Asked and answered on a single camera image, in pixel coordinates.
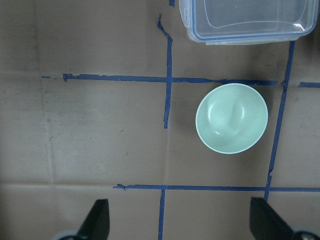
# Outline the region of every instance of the grid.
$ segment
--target grid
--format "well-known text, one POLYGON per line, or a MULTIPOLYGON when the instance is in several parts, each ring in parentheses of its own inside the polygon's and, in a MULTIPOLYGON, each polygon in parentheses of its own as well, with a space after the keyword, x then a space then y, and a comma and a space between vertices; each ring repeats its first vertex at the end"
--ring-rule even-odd
MULTIPOLYGON (((175 1, 169 0, 169 6, 174 7, 175 1)), ((163 32, 167 38, 167 55, 166 55, 166 77, 150 77, 150 76, 125 76, 125 75, 95 75, 95 74, 80 74, 73 75, 72 73, 64 73, 63 79, 65 82, 68 80, 103 80, 103 81, 134 81, 134 82, 154 82, 154 83, 166 83, 165 105, 164 105, 164 117, 163 126, 168 128, 168 120, 170 114, 171 104, 171 90, 172 83, 193 83, 202 84, 216 82, 221 84, 240 83, 245 85, 260 85, 260 86, 275 86, 278 81, 269 80, 246 80, 246 79, 207 79, 207 78, 190 78, 190 77, 172 77, 172 44, 173 39, 165 31, 161 23, 161 14, 158 17, 157 27, 163 32)), ((238 191, 238 192, 264 192, 264 199, 268 201, 270 192, 309 192, 320 193, 320 188, 315 187, 271 187, 272 171, 274 169, 278 142, 281 132, 282 120, 285 110, 287 90, 290 81, 290 72, 292 68, 292 62, 294 57, 295 41, 291 41, 288 49, 288 59, 285 70, 285 77, 282 86, 281 101, 278 110, 278 116, 276 121, 276 128, 274 133, 274 140, 272 145, 272 152, 269 162, 269 168, 267 173, 267 181, 265 187, 250 187, 250 186, 191 186, 191 185, 122 185, 118 184, 114 186, 115 189, 122 189, 124 191, 128 189, 144 189, 144 190, 159 190, 161 196, 159 200, 159 221, 158 221, 158 240, 163 239, 163 227, 165 220, 165 202, 166 191, 169 190, 181 190, 181 191, 238 191)), ((320 88, 320 83, 316 82, 301 82, 300 88, 320 88)))

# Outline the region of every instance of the light green bowl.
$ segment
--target light green bowl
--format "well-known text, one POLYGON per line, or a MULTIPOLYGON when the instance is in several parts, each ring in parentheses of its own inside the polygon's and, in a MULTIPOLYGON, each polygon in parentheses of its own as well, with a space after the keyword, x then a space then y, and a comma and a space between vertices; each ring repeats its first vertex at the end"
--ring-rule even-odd
POLYGON ((222 154, 236 154, 252 147, 264 134, 268 109, 252 87, 230 83, 209 92, 195 116, 202 142, 222 154))

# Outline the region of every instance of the clear plastic container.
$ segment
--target clear plastic container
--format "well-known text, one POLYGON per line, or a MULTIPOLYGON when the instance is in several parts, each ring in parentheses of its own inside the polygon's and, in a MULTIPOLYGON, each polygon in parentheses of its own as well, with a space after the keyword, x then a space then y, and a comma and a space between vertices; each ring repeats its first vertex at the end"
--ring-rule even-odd
POLYGON ((317 21, 319 0, 179 0, 191 40, 248 45, 296 40, 317 21))

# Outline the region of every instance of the plastic container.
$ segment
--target plastic container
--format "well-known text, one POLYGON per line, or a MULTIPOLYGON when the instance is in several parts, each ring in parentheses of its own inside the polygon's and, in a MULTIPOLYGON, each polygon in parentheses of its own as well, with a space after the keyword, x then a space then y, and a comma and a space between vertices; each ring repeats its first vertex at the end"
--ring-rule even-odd
POLYGON ((293 41, 310 33, 319 0, 179 0, 188 37, 207 45, 293 41))
POLYGON ((251 148, 263 135, 268 109, 252 87, 230 83, 209 92, 195 116, 202 142, 222 154, 236 154, 251 148))

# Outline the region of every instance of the blue tape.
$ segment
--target blue tape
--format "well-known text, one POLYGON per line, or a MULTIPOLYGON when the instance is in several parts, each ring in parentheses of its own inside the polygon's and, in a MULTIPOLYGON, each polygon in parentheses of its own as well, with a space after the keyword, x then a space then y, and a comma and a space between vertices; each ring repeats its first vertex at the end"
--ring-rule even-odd
POLYGON ((270 192, 320 193, 320 188, 318 187, 271 187, 270 192))
MULTIPOLYGON (((123 81, 123 82, 150 82, 150 83, 166 83, 167 78, 162 76, 123 76, 123 75, 97 75, 97 74, 80 74, 73 75, 72 73, 64 73, 63 79, 67 80, 103 80, 103 81, 123 81)), ((208 79, 198 77, 172 77, 172 83, 191 83, 191 84, 204 84, 204 83, 221 83, 221 84, 245 84, 245 85, 259 85, 259 86, 275 86, 278 81, 268 80, 245 80, 245 79, 208 79)))
POLYGON ((96 74, 80 74, 73 75, 72 73, 64 73, 63 79, 67 80, 104 80, 104 81, 134 81, 134 82, 151 82, 151 83, 166 83, 167 78, 161 76, 108 76, 108 75, 96 75, 96 74))
POLYGON ((264 187, 255 186, 183 186, 168 185, 168 190, 201 190, 201 191, 239 191, 239 192, 258 192, 264 191, 264 187))
POLYGON ((162 189, 163 185, 122 185, 114 186, 114 189, 162 189))
POLYGON ((239 191, 239 192, 259 192, 265 187, 258 186, 186 186, 186 185, 127 185, 118 184, 114 189, 166 189, 166 190, 201 190, 201 191, 239 191))
POLYGON ((166 88, 165 88, 165 104, 164 104, 164 116, 163 126, 165 129, 168 128, 168 120, 170 114, 170 103, 171 103, 171 88, 172 88, 172 42, 173 39, 165 31, 161 24, 161 14, 158 17, 157 27, 163 32, 167 38, 167 50, 166 50, 166 88))
POLYGON ((207 79, 197 77, 173 77, 173 83, 191 83, 191 84, 203 84, 203 83, 221 83, 221 84, 245 84, 245 85, 260 85, 260 86, 275 86, 278 81, 267 81, 267 80, 244 80, 244 79, 207 79))
POLYGON ((169 0, 169 6, 175 7, 175 0, 169 0))
MULTIPOLYGON (((278 149, 282 120, 284 117, 284 110, 285 110, 285 104, 286 104, 286 98, 287 98, 287 89, 288 89, 289 80, 290 80, 290 72, 291 72, 291 66, 292 66, 292 61, 293 61, 293 57, 294 57, 294 50, 295 50, 295 41, 291 41, 289 44, 289 56, 288 56, 288 61, 286 64, 286 69, 285 69, 283 91, 282 91, 282 95, 281 95, 281 102, 280 102, 278 117, 276 120, 275 133, 274 133, 274 139, 273 139, 273 145, 272 145, 272 152, 271 152, 270 163, 269 163, 269 170, 268 170, 268 177, 267 177, 267 185, 269 184, 269 186, 271 184, 271 178, 269 176, 271 175, 271 172, 274 169, 275 161, 276 161, 276 154, 277 154, 277 149, 278 149)), ((266 192, 264 194, 264 199, 268 200, 268 196, 269 196, 269 191, 267 188, 266 192)))
POLYGON ((320 82, 300 82, 299 88, 320 88, 320 82))
POLYGON ((270 192, 320 192, 320 187, 270 187, 271 175, 268 176, 267 186, 188 186, 188 185, 122 185, 114 186, 114 189, 146 189, 146 190, 198 190, 198 191, 238 191, 238 192, 263 192, 267 188, 270 192))
POLYGON ((165 201, 166 189, 161 189, 160 208, 159 208, 159 225, 158 225, 158 240, 162 240, 164 232, 164 216, 165 216, 165 201))
POLYGON ((163 116, 163 125, 165 129, 168 128, 170 103, 171 103, 171 88, 172 88, 172 83, 167 82, 166 88, 165 88, 165 104, 164 104, 164 116, 163 116))
POLYGON ((271 180, 272 180, 272 176, 268 175, 266 180, 266 185, 265 185, 264 197, 263 197, 266 202, 268 202, 268 198, 269 198, 271 180))

